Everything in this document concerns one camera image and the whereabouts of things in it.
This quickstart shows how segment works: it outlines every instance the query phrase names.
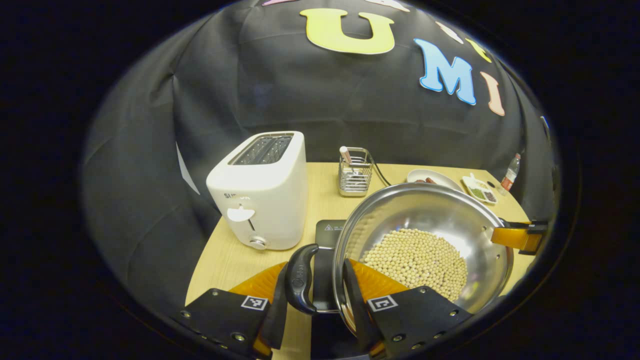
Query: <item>wooden table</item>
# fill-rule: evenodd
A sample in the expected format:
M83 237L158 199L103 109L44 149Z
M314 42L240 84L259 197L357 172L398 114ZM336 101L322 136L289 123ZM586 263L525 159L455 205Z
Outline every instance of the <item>wooden table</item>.
M491 181L496 185L500 183L485 170L395 164L379 164L378 166L392 184L406 182L409 171L416 168L434 170L446 175L459 182L463 189L465 187L461 179L463 176L469 176L470 172L473 172L479 180ZM226 220L220 219L193 272L185 305L197 299L210 288L228 290L272 265L289 260L296 249L315 242L318 221L347 219L356 206L365 199L365 197L342 197L338 194L337 163L308 163L307 174L309 184L307 221L299 244L289 250L255 250L238 241ZM367 194L370 195L382 188L383 183L380 177L374 173ZM494 193L498 198L498 203L495 205L487 204L487 207L498 217L515 222L529 221L524 210L510 193L505 196L501 196L497 191ZM507 293L514 283L524 275L534 259L533 256L517 254L517 250L514 253L513 269L503 294ZM310 335L311 316L300 313L289 306L282 347L280 350L273 351L273 360L309 359Z

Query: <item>pot handle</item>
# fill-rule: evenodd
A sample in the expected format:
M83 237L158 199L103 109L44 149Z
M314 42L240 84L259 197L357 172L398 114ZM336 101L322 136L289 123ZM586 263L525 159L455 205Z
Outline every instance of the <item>pot handle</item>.
M317 313L309 300L311 289L311 257L318 251L318 244L309 244L296 250L289 260L285 273L285 294L287 301L297 310L306 314Z

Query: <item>letter m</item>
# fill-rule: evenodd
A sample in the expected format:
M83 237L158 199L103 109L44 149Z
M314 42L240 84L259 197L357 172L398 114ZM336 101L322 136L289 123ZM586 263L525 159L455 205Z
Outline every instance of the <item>letter m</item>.
M449 95L453 94L460 84L456 92L458 98L467 104L475 105L471 65L458 57L454 58L453 63L449 65L447 58L437 46L419 38L413 41L420 46L424 55L424 76L420 78L420 85L433 91L442 91L443 86L438 79L439 73Z

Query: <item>white toaster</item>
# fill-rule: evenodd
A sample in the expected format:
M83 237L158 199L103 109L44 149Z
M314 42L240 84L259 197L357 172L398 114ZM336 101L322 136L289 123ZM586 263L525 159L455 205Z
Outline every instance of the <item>white toaster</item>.
M304 135L253 135L211 170L207 187L241 243L260 250L295 246L307 216Z

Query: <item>metal utensil basket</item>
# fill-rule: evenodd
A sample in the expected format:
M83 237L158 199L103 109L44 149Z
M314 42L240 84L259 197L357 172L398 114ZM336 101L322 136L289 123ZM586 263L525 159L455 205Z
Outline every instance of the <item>metal utensil basket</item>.
M342 196L364 196L371 182L372 161L367 149L347 147L351 164L340 157L338 167L338 189Z

